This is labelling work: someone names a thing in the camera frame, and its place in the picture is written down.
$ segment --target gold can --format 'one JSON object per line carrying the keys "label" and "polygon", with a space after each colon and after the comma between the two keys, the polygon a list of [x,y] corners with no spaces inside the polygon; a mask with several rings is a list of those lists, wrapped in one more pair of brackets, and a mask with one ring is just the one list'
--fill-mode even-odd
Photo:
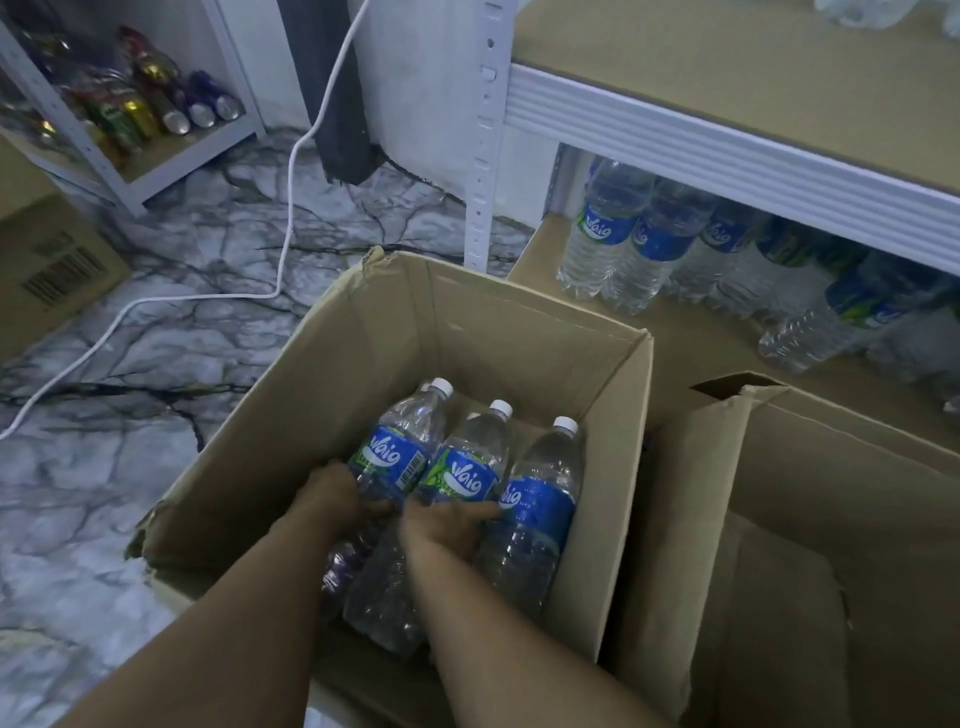
{"label": "gold can", "polygon": [[156,123],[153,110],[139,94],[133,91],[125,92],[120,98],[120,106],[147,141],[160,135],[160,127]]}

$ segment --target marble-patterned floor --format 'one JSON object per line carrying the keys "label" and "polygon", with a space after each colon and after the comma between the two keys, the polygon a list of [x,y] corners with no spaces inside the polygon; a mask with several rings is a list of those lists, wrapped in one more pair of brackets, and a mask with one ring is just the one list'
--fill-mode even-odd
{"label": "marble-patterned floor", "polygon": [[[0,368],[0,428],[124,303],[271,290],[294,139],[232,150],[155,198],[145,219],[101,211],[133,275]],[[357,187],[331,185],[306,150],[297,180],[280,298],[138,307],[0,442],[0,725],[50,725],[168,622],[142,564],[122,559],[132,529],[326,287],[371,245],[463,259],[463,206],[390,166]],[[506,275],[529,235],[495,223],[491,272]]]}

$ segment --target forearm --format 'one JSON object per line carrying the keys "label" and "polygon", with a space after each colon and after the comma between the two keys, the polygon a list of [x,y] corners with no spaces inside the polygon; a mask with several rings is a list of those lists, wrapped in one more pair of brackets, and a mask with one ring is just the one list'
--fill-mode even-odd
{"label": "forearm", "polygon": [[458,725],[666,725],[609,674],[541,632],[450,551],[426,542],[408,549],[407,559]]}
{"label": "forearm", "polygon": [[336,528],[285,516],[62,726],[302,726]]}

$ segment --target barcode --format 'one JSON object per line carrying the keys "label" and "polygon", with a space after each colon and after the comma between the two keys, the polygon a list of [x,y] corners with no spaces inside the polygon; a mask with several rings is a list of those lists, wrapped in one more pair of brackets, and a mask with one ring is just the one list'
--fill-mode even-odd
{"label": "barcode", "polygon": [[47,305],[57,305],[82,285],[94,280],[107,269],[86,248],[76,248],[62,255],[21,285]]}
{"label": "barcode", "polygon": [[426,456],[424,456],[422,452],[418,452],[412,458],[410,458],[410,462],[407,464],[407,467],[404,468],[403,473],[400,474],[400,480],[398,480],[396,483],[401,491],[404,493],[406,492],[410,481],[420,474],[420,471],[423,470],[424,465],[426,465]]}

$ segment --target hand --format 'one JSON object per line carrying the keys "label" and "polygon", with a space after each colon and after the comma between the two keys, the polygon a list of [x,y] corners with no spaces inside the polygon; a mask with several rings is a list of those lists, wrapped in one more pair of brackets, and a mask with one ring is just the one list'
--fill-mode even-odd
{"label": "hand", "polygon": [[500,513],[495,500],[479,503],[447,500],[423,505],[415,497],[408,497],[400,519],[400,540],[407,553],[432,543],[468,559],[480,539],[480,521],[499,518]]}
{"label": "hand", "polygon": [[328,523],[339,536],[352,533],[371,518],[382,518],[394,510],[388,500],[360,499],[356,478],[343,463],[333,460],[310,471],[306,482],[287,509],[287,521],[308,519]]}

